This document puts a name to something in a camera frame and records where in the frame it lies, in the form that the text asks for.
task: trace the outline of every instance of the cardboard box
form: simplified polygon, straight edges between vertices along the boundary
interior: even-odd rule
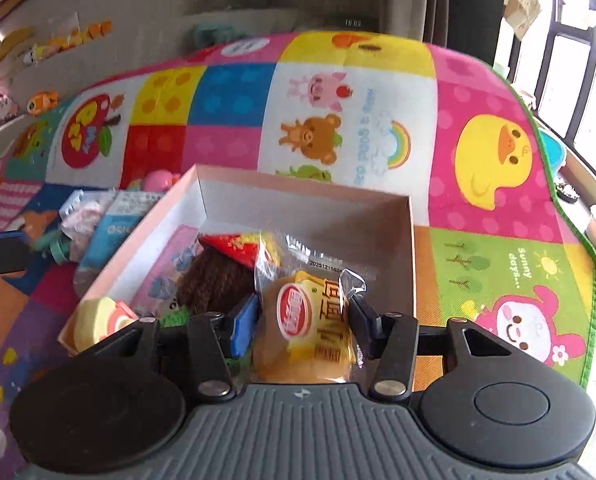
[[[291,234],[349,264],[373,267],[367,299],[379,312],[415,316],[411,203],[406,196],[283,176],[194,166],[145,216],[100,273],[84,300],[129,304],[180,226],[229,234]],[[74,315],[59,341],[76,353]]]

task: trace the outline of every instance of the rainbow illustration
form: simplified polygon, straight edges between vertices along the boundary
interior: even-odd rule
[[[401,167],[409,158],[411,153],[411,139],[407,129],[398,121],[391,122],[390,132],[396,139],[396,150],[387,160],[390,170]]]

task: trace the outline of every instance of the colorful blanket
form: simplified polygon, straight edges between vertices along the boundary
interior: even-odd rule
[[[0,230],[37,239],[76,187],[196,163],[408,194],[421,322],[468,317],[584,384],[596,256],[545,162],[516,94],[476,59],[377,34],[286,34],[117,76],[42,115],[0,160]],[[13,398],[64,358],[73,273],[36,254],[0,277],[0,478],[22,463]],[[417,386],[440,373],[420,359]]]

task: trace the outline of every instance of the gray ribbed panel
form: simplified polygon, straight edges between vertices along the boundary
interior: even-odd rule
[[[354,384],[253,384],[226,405],[203,406],[142,465],[104,480],[591,480],[577,465],[526,474],[463,464],[437,449],[403,407],[366,399]],[[25,480],[84,480],[30,466]]]

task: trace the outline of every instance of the pink toy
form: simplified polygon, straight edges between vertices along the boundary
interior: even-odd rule
[[[289,97],[300,97],[301,100],[309,99],[316,108],[329,108],[334,112],[341,112],[340,99],[348,99],[353,95],[353,90],[348,84],[342,83],[347,72],[334,72],[326,74],[317,73],[311,79],[289,79]]]
[[[553,316],[558,297],[546,286],[534,286],[538,297],[503,296],[493,310],[483,310],[476,323],[499,338],[520,348],[547,366],[565,362],[585,353],[585,342],[577,334],[556,334]]]
[[[142,179],[140,186],[143,191],[151,193],[164,193],[180,179],[179,173],[171,173],[168,170],[156,170],[149,173]]]

